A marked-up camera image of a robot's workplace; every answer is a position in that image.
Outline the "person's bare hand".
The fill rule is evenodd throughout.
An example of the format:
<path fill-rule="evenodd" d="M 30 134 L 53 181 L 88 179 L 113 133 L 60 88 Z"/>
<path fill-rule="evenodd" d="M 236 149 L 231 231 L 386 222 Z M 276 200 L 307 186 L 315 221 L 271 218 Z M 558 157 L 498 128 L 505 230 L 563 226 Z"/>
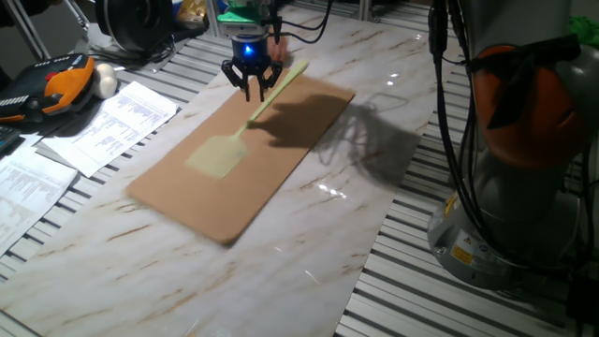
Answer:
<path fill-rule="evenodd" d="M 285 63 L 288 56 L 288 40 L 281 37 L 278 42 L 274 37 L 268 38 L 268 52 L 272 61 Z"/>

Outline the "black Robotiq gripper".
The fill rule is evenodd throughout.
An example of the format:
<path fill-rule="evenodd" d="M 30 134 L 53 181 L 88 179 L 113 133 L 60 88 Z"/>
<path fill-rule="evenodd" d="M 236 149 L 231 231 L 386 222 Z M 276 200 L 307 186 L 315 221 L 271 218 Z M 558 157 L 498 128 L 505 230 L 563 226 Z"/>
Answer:
<path fill-rule="evenodd" d="M 265 37 L 233 39 L 232 48 L 233 58 L 224 60 L 221 70 L 234 87 L 244 92 L 247 101 L 250 101 L 248 74 L 257 73 L 260 100 L 264 101 L 266 91 L 278 81 L 283 63 L 272 61 Z"/>

